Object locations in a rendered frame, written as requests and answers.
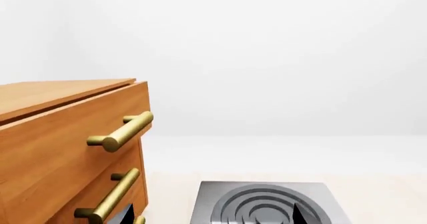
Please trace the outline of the wooden drawer cabinet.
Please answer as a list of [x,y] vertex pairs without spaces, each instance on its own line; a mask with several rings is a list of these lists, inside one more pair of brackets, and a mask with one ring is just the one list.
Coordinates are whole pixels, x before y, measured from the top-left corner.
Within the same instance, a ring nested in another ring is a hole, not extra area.
[[140,176],[103,224],[132,203],[147,207],[141,136],[114,153],[88,146],[123,118],[150,111],[146,82],[135,79],[25,81],[0,85],[0,224],[89,224],[77,208],[95,208],[114,188],[112,173]]

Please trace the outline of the grey stove burner plate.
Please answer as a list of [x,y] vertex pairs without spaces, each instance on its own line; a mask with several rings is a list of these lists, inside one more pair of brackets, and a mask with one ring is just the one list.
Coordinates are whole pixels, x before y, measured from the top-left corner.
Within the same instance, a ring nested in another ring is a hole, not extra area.
[[295,210],[352,224],[324,183],[271,181],[202,181],[189,224],[296,224]]

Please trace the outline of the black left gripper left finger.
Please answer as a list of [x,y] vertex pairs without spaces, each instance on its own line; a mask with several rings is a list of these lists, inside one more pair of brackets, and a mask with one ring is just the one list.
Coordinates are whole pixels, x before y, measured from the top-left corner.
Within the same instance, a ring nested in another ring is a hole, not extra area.
[[135,213],[133,209],[133,204],[130,203],[126,207],[117,213],[112,219],[110,219],[107,224],[133,224],[135,219]]

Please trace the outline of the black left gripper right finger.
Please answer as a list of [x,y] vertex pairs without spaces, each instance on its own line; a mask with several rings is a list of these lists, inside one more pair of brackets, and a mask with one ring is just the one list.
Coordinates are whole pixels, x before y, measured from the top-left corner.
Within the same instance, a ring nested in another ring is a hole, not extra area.
[[294,203],[292,218],[294,224],[315,224],[315,217],[306,211],[299,203]]

